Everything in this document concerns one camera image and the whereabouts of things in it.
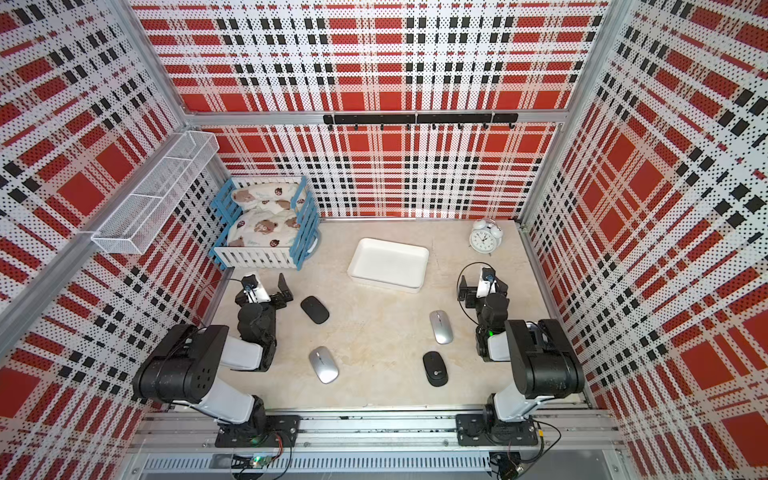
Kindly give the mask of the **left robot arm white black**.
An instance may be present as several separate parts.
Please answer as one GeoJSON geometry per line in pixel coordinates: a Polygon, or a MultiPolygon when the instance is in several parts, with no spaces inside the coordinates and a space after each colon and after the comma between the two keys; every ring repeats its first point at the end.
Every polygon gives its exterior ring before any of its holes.
{"type": "Polygon", "coordinates": [[[132,380],[134,393],[147,400],[190,407],[218,426],[218,448],[294,447],[300,418],[269,415],[264,401],[218,376],[221,367],[264,373],[277,352],[277,311],[293,300],[285,276],[270,294],[255,274],[241,279],[237,336],[226,325],[172,327],[132,380]]]}

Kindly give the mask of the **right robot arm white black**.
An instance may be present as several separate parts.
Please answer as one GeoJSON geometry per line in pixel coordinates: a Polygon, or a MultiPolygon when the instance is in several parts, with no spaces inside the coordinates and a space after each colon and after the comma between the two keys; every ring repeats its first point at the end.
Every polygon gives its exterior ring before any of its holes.
{"type": "Polygon", "coordinates": [[[464,313],[475,312],[478,356],[487,363],[507,363],[512,371],[511,384],[490,394],[481,414],[456,417],[459,444],[539,444],[534,411],[553,400],[582,393],[586,382],[560,323],[509,318],[508,286],[490,267],[481,270],[475,286],[463,274],[459,276],[457,301],[464,313]]]}

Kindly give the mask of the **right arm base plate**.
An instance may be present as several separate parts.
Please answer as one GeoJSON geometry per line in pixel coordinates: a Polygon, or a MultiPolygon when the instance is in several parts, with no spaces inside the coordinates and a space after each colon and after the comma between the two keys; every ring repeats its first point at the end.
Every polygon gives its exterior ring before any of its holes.
{"type": "Polygon", "coordinates": [[[463,447],[540,445],[537,429],[531,419],[503,422],[484,414],[458,414],[455,422],[457,441],[463,447]]]}

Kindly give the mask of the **white plastic storage tray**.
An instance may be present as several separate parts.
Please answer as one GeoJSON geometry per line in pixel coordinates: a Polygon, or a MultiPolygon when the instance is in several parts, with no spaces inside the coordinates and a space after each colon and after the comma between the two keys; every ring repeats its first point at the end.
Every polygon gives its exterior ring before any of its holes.
{"type": "Polygon", "coordinates": [[[347,274],[353,282],[407,293],[424,285],[430,251],[422,246],[363,238],[347,274]]]}

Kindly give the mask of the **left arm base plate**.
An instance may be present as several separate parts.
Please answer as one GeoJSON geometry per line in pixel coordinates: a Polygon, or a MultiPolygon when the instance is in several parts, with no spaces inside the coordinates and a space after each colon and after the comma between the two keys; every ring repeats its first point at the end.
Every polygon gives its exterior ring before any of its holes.
{"type": "Polygon", "coordinates": [[[257,423],[219,424],[215,447],[280,448],[294,447],[301,417],[299,415],[266,415],[257,423]]]}

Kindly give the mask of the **black mouse with logo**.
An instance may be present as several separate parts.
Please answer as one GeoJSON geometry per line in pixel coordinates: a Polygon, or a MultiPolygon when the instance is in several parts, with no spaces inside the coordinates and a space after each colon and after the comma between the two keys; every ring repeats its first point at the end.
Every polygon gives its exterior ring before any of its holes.
{"type": "Polygon", "coordinates": [[[448,382],[448,372],[443,357],[437,351],[428,351],[422,357],[428,383],[442,387],[448,382]]]}

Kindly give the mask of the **silver mouse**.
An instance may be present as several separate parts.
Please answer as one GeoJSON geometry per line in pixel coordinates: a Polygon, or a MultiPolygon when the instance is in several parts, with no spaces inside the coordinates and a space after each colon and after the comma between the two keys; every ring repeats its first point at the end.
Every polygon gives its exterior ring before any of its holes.
{"type": "Polygon", "coordinates": [[[454,334],[448,314],[443,310],[434,310],[429,314],[434,339],[439,345],[450,344],[454,334]]]}
{"type": "Polygon", "coordinates": [[[330,384],[339,376],[339,368],[333,358],[331,351],[320,346],[309,353],[310,365],[322,384],[330,384]]]}

